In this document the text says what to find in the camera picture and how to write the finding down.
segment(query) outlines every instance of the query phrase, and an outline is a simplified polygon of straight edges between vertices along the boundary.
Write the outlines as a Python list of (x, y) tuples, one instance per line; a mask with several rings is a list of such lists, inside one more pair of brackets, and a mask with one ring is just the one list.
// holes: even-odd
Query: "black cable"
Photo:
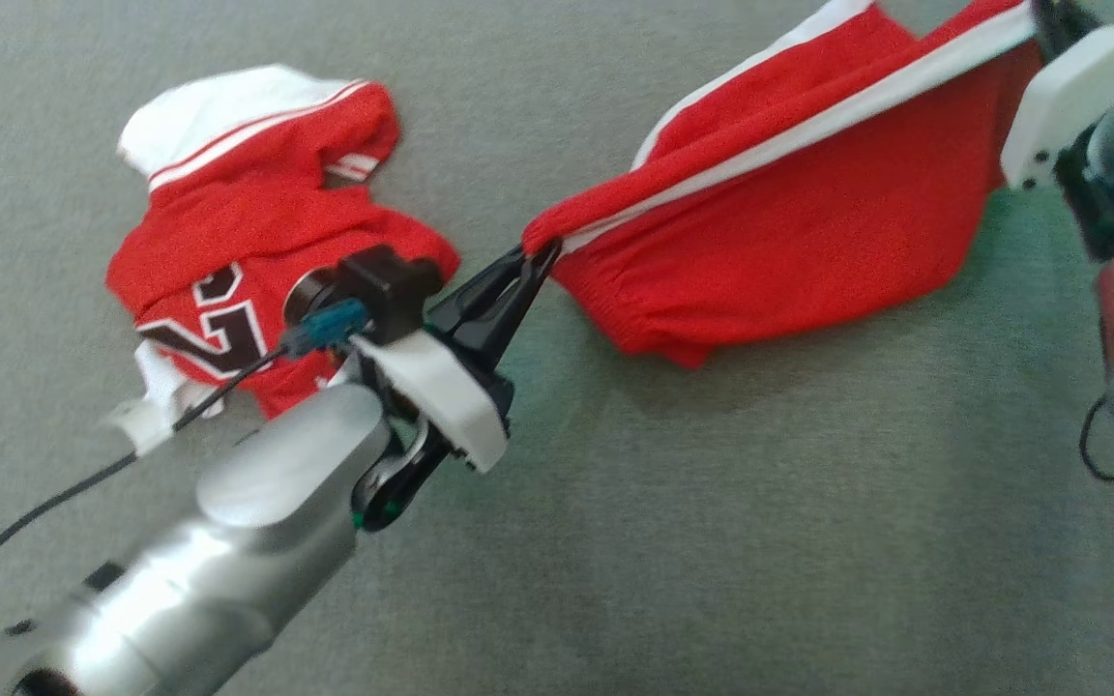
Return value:
[[(277, 360), (277, 357), (282, 356), (282, 349), (278, 347), (274, 352), (262, 356), (260, 361), (253, 362), (253, 364), (247, 365), (246, 369), (241, 370), (238, 374), (231, 378), (228, 382), (222, 384), (222, 386), (217, 386), (216, 390), (213, 391), (213, 393), (209, 393), (205, 400), (199, 402), (199, 404), (190, 406), (190, 409), (183, 414), (183, 418), (174, 422), (172, 427), (173, 431), (178, 432), (184, 428), (189, 427), (195, 419), (201, 418), (201, 414), (203, 414), (204, 411), (208, 411), (209, 406), (216, 404), (218, 400), (226, 395), (226, 393), (229, 393), (231, 389), (238, 386), (240, 383), (243, 383), (243, 380), (248, 379), (248, 376), (256, 373), (257, 370), (264, 369), (265, 365)], [(102, 480), (110, 479), (111, 476), (125, 470), (125, 468), (131, 465), (133, 462), (136, 462), (137, 459), (138, 458), (135, 452), (124, 455), (124, 458), (119, 459), (118, 462), (106, 467), (105, 470), (95, 472), (92, 476), (89, 476), (88, 479), (80, 480), (76, 486), (71, 486), (67, 490), (62, 490), (59, 494), (53, 494), (53, 497), (50, 497), (48, 501), (28, 510), (23, 516), (19, 517), (17, 521), (13, 521), (9, 528), (6, 528), (0, 532), (0, 549), (3, 547), (3, 543), (10, 541), (11, 538), (19, 532), (19, 530), (22, 530), (28, 525), (33, 523), (33, 521), (37, 518), (40, 518), (40, 516), (45, 516), (46, 512), (62, 506), (63, 502), (70, 501), (71, 498), (76, 498), (77, 494), (84, 493), (85, 490), (101, 483)]]
[(1086, 470), (1091, 472), (1091, 476), (1095, 479), (1104, 481), (1104, 483), (1114, 483), (1114, 472), (1106, 474), (1102, 472), (1100, 468), (1096, 467), (1095, 461), (1091, 459), (1091, 453), (1088, 453), (1088, 441), (1091, 441), (1091, 427), (1095, 424), (1095, 415), (1103, 410), (1106, 405), (1106, 395), (1100, 396), (1095, 404), (1091, 406), (1091, 410), (1086, 412), (1086, 420), (1082, 422), (1082, 439), (1079, 441), (1078, 450), (1082, 453), (1082, 463), (1086, 464)]

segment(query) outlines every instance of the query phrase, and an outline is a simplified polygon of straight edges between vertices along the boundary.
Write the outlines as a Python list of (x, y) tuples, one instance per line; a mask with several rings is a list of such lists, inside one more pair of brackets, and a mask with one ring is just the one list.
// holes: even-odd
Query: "gray surface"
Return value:
[[(927, 30), (959, 4), (889, 7)], [(138, 392), (101, 276), (145, 194), (114, 147), (160, 89), (274, 61), (383, 80), (407, 140), (372, 186), (475, 269), (817, 6), (0, 0), (0, 528), (124, 450), (92, 424)], [(1114, 693), (1114, 490), (1074, 454), (1091, 277), (1056, 197), (1003, 195), (949, 290), (695, 373), (619, 356), (549, 290), (509, 354), (507, 461), (439, 472), (226, 692)], [(235, 401), (23, 535), (0, 626), (255, 422)]]

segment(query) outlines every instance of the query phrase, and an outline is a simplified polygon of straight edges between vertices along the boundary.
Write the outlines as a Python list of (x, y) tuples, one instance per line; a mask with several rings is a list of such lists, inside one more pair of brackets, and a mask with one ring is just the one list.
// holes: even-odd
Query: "jersey number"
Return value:
[(180, 353), (213, 379), (231, 379), (260, 361), (266, 351), (252, 300), (225, 304), (234, 298), (241, 282), (243, 269), (231, 264), (192, 286), (197, 307), (216, 307), (201, 313), (203, 336), (168, 318), (145, 323), (136, 331), (164, 349)]

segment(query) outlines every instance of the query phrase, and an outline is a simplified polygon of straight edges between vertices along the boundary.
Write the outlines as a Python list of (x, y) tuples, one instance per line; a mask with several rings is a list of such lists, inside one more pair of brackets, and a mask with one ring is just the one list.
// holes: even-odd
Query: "red and white garment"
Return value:
[[(176, 396), (182, 380), (150, 349), (186, 378), (219, 384), (277, 344), (295, 283), (341, 256), (388, 244), (455, 273), (458, 254), (428, 225), (377, 206), (364, 186), (323, 187), (326, 171), (367, 179), (398, 137), (382, 85), (284, 66), (183, 85), (131, 116), (119, 150), (149, 180), (149, 212), (111, 258), (106, 285), (146, 340), (137, 364), (154, 400), (199, 391)], [(332, 374), (313, 354), (274, 361), (244, 389), (273, 418)], [(184, 405), (169, 402), (156, 420)]]
[(554, 277), (627, 353), (697, 366), (937, 290), (968, 252), (1025, 85), (1029, 6), (974, 0), (916, 39), (831, 0), (677, 102), (625, 175), (536, 217)]

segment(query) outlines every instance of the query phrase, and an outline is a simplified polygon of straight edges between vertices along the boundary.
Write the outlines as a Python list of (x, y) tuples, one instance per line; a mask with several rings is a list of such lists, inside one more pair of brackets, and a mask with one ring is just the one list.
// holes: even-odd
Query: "blue connector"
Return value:
[(368, 307), (352, 296), (309, 314), (300, 326), (283, 332), (282, 347), (286, 349), (287, 356), (302, 357), (345, 343), (351, 334), (363, 331), (367, 325)]

